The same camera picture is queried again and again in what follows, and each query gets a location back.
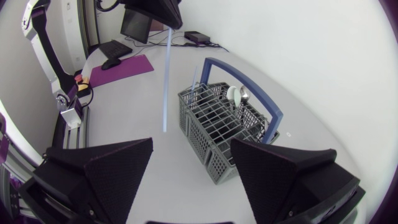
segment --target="gray plastic basket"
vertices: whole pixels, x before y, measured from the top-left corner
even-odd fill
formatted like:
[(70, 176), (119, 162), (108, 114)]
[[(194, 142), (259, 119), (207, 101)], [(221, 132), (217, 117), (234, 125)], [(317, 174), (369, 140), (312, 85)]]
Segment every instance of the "gray plastic basket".
[[(229, 85), (207, 85), (211, 65), (219, 66), (244, 83), (273, 115), (271, 124), (249, 103), (241, 103), (235, 114), (229, 109), (226, 92)], [(231, 139), (272, 143), (278, 137), (276, 131), (283, 114), (275, 103), (248, 77), (224, 62), (207, 58), (201, 83), (193, 90), (178, 94), (180, 99), (180, 127), (193, 150), (215, 184), (238, 175), (231, 153)]]

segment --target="keyboard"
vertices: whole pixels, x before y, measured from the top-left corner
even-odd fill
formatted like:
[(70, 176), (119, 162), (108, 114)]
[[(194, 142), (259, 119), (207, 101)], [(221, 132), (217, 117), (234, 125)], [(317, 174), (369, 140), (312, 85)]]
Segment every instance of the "keyboard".
[(101, 44), (99, 49), (107, 58), (119, 58), (132, 52), (131, 48), (116, 40)]

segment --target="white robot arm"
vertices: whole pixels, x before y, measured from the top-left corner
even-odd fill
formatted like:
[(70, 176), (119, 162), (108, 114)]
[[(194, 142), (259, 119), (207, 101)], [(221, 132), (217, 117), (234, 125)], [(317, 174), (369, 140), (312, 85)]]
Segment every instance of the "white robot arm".
[(36, 56), (51, 83), (58, 109), (65, 111), (76, 96), (77, 85), (74, 78), (63, 71), (45, 31), (47, 22), (45, 12), (49, 5), (50, 0), (30, 0), (22, 19), (22, 31), (31, 41)]

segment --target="purple mouse pad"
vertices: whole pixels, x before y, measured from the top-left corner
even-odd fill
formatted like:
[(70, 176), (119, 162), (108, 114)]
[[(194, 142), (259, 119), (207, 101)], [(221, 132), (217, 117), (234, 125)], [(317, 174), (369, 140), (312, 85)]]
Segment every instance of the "purple mouse pad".
[(138, 55), (124, 59), (120, 65), (108, 70), (102, 70), (101, 66), (93, 68), (91, 71), (90, 84), (94, 88), (153, 70), (154, 68), (148, 61), (148, 58), (145, 55)]

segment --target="computer mouse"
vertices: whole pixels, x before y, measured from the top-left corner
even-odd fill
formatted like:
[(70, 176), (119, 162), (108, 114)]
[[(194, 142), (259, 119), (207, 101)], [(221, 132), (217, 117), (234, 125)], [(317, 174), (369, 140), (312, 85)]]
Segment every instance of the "computer mouse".
[(102, 66), (101, 69), (102, 70), (107, 70), (110, 68), (113, 68), (117, 65), (120, 65), (120, 63), (122, 63), (122, 61), (118, 58), (109, 58)]

